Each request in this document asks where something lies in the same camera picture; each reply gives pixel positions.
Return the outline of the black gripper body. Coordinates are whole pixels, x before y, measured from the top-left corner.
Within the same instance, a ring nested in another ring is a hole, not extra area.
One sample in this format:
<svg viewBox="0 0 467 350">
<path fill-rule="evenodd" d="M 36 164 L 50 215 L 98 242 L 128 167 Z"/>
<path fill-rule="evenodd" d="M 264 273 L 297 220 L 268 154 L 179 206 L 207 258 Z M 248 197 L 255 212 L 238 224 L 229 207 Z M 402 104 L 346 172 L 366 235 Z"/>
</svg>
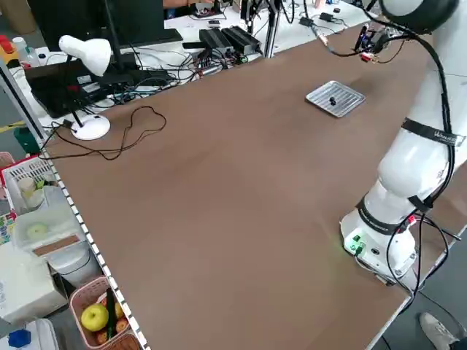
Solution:
<svg viewBox="0 0 467 350">
<path fill-rule="evenodd" d="M 386 48 L 390 35 L 388 34 L 386 28 L 381 28 L 367 31 L 366 37 L 366 51 L 368 53 L 377 54 Z"/>
</svg>

